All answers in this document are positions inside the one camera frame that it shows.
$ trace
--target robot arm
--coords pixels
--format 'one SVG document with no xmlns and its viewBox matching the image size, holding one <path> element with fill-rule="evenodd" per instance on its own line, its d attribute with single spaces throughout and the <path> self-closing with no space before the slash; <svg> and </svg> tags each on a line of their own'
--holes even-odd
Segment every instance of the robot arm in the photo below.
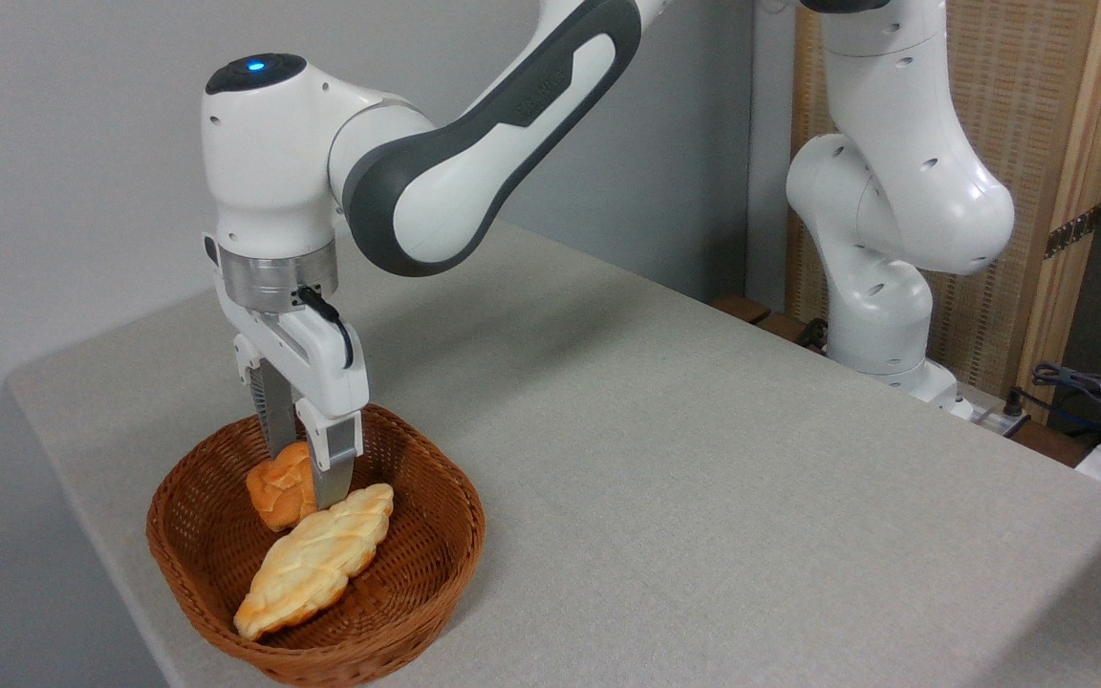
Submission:
<svg viewBox="0 0 1101 688">
<path fill-rule="evenodd" d="M 829 14 L 822 48 L 840 134 L 800 149 L 787 198 L 822 258 L 827 353 L 962 415 L 953 375 L 925 358 L 931 293 L 917 269 L 983 269 L 1009 243 L 1014 210 L 953 112 L 945 3 Z"/>
<path fill-rule="evenodd" d="M 296 55 L 244 57 L 206 84 L 215 288 L 240 331 L 237 365 L 271 454 L 296 438 L 293 409 L 308 432 L 319 505 L 350 487 L 368 402 L 359 336 L 324 301 L 337 288 L 336 209 L 381 269 L 428 275 L 458 264 L 668 3 L 542 0 L 528 47 L 440 129 L 401 97 Z"/>
</svg>

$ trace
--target gray tabletop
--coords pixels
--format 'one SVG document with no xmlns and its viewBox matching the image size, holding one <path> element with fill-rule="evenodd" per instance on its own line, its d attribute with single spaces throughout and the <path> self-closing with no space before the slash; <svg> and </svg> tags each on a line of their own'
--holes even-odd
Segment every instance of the gray tabletop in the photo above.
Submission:
<svg viewBox="0 0 1101 688">
<path fill-rule="evenodd" d="M 373 401 L 489 532 L 379 685 L 1101 685 L 1101 484 L 821 357 L 497 226 L 434 279 L 340 243 Z M 210 293 L 10 387 L 172 685 L 271 685 L 149 556 L 152 492 L 249 415 Z"/>
</svg>

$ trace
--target brown wicker basket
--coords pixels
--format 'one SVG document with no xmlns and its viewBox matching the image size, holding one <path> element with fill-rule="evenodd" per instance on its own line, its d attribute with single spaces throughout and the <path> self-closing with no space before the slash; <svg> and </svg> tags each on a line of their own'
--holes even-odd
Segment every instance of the brown wicker basket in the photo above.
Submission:
<svg viewBox="0 0 1101 688">
<path fill-rule="evenodd" d="M 482 506 L 461 470 L 380 406 L 363 409 L 363 433 L 351 489 L 393 484 L 389 535 L 337 604 L 261 643 L 232 626 L 280 536 L 262 524 L 244 488 L 250 468 L 270 458 L 258 419 L 203 439 L 152 498 L 148 543 L 189 623 L 281 684 L 359 685 L 414 660 L 449 621 L 482 553 Z"/>
</svg>

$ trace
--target white wall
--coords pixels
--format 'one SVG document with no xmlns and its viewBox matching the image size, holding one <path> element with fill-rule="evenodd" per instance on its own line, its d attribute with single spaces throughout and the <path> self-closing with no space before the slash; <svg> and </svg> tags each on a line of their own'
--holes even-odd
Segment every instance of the white wall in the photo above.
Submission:
<svg viewBox="0 0 1101 688">
<path fill-rule="evenodd" d="M 3 380 L 207 286 L 207 76 L 295 52 L 447 121 L 525 43 L 535 4 L 0 1 L 0 685 L 161 684 Z M 669 9 L 503 215 L 694 296 L 740 288 L 751 12 Z"/>
<path fill-rule="evenodd" d="M 755 12 L 750 110 L 750 230 L 746 296 L 784 309 L 787 251 L 787 183 L 793 121 L 793 47 L 796 13 Z"/>
</svg>

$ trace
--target bread roll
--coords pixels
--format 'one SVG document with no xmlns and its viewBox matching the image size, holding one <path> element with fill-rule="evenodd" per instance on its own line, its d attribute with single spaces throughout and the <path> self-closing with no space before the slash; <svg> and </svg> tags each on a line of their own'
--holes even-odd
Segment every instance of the bread roll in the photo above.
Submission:
<svg viewBox="0 0 1101 688">
<path fill-rule="evenodd" d="M 303 518 L 271 545 L 236 611 L 236 630 L 246 641 L 257 641 L 338 601 L 351 576 L 372 563 L 393 509 L 393 488 L 380 482 Z"/>
<path fill-rule="evenodd" d="M 296 441 L 271 461 L 259 462 L 244 476 L 253 509 L 266 527 L 277 533 L 317 511 L 314 466 L 308 441 Z"/>
</svg>

